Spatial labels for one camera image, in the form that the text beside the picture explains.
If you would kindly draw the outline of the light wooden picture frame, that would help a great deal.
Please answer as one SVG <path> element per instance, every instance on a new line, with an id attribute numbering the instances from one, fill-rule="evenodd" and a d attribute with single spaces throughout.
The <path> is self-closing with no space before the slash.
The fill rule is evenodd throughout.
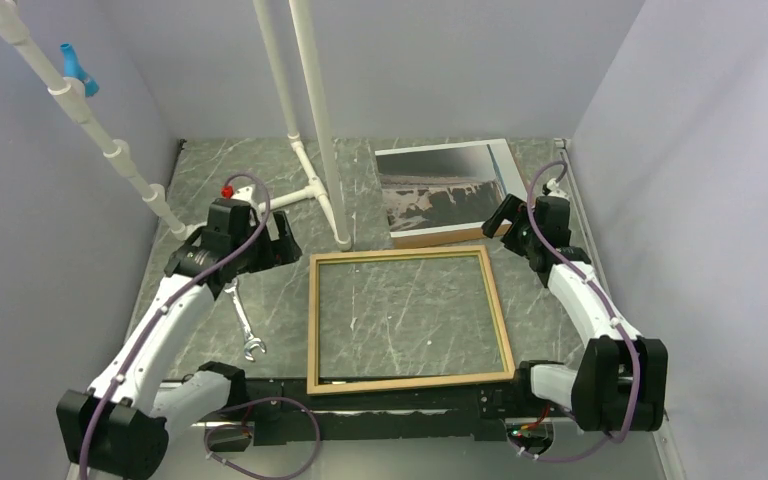
<path id="1" fill-rule="evenodd" d="M 415 376 L 383 380 L 329 383 L 322 382 L 320 353 L 320 267 L 323 265 L 376 263 L 384 261 L 439 260 L 474 257 L 480 267 L 483 289 L 499 348 L 502 369 L 496 372 L 444 376 Z M 360 394 L 368 392 L 488 384 L 508 382 L 514 378 L 514 356 L 504 322 L 495 278 L 487 249 L 483 245 L 374 250 L 360 252 L 319 253 L 310 257 L 309 320 L 307 334 L 307 393 L 310 395 Z"/>

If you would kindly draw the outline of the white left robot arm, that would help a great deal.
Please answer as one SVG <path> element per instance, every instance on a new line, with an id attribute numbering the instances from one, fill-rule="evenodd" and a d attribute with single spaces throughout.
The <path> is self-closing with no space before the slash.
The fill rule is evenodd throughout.
<path id="1" fill-rule="evenodd" d="M 239 417 L 250 400 L 243 369 L 217 361 L 163 392 L 186 337 L 243 274 L 297 262 L 302 250 L 282 210 L 258 215 L 241 200 L 219 198 L 170 255 L 155 299 L 120 352 L 84 391 L 68 390 L 56 416 L 79 476 L 102 472 L 148 479 L 169 444 L 191 424 L 216 413 Z"/>

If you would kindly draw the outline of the landscape photo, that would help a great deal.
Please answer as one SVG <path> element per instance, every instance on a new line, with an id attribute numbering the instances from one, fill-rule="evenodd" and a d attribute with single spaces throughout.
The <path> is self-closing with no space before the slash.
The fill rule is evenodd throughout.
<path id="1" fill-rule="evenodd" d="M 477 240 L 505 197 L 526 197 L 504 139 L 377 150 L 390 238 L 400 249 Z"/>

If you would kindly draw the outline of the white PVC pipe stand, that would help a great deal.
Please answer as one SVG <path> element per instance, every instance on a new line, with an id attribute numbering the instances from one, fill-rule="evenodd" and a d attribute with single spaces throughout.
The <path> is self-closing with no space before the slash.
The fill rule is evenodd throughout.
<path id="1" fill-rule="evenodd" d="M 321 178 L 317 174 L 301 140 L 289 78 L 281 59 L 271 8 L 266 1 L 255 1 L 253 7 L 278 93 L 287 138 L 308 180 L 305 187 L 276 197 L 273 205 L 283 207 L 304 200 L 317 201 L 338 249 L 348 251 L 352 248 L 353 238 L 347 226 L 345 201 L 333 146 L 310 4 L 307 1 L 290 1 L 288 5 L 325 177 Z M 14 1 L 0 1 L 0 37 L 15 49 L 43 82 L 49 95 L 65 115 L 84 131 L 116 173 L 130 183 L 147 207 L 168 227 L 169 232 L 179 240 L 192 233 L 195 227 L 185 224 L 172 212 L 166 199 L 165 188 L 159 184 L 148 183 L 139 173 L 131 158 L 128 143 L 111 136 L 98 121 L 87 103 L 89 97 L 84 95 L 83 83 L 66 77 L 63 67 L 56 67 L 33 40 L 29 28 L 19 16 L 18 6 Z"/>

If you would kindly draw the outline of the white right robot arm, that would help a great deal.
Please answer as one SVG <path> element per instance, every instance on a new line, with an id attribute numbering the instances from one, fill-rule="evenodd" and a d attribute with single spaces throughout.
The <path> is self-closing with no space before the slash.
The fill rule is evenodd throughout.
<path id="1" fill-rule="evenodd" d="M 502 244 L 528 261 L 585 347 L 575 369 L 555 361 L 521 362 L 512 404 L 524 415 L 548 403 L 563 407 L 584 431 L 656 431 L 665 413 L 667 347 L 642 335 L 619 312 L 586 251 L 571 245 L 570 216 L 565 198 L 542 195 L 527 203 L 508 194 L 482 225 L 486 237 L 503 223 L 510 225 Z"/>

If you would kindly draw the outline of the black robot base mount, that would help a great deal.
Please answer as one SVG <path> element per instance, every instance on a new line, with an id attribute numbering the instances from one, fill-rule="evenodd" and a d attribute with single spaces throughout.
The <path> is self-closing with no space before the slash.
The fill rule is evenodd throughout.
<path id="1" fill-rule="evenodd" d="M 505 441 L 510 430 L 546 426 L 562 413 L 529 398 L 517 382 L 311 396 L 303 378 L 253 378 L 251 400 L 232 413 L 214 409 L 204 421 L 241 424 L 257 446 L 290 442 L 467 438 Z"/>

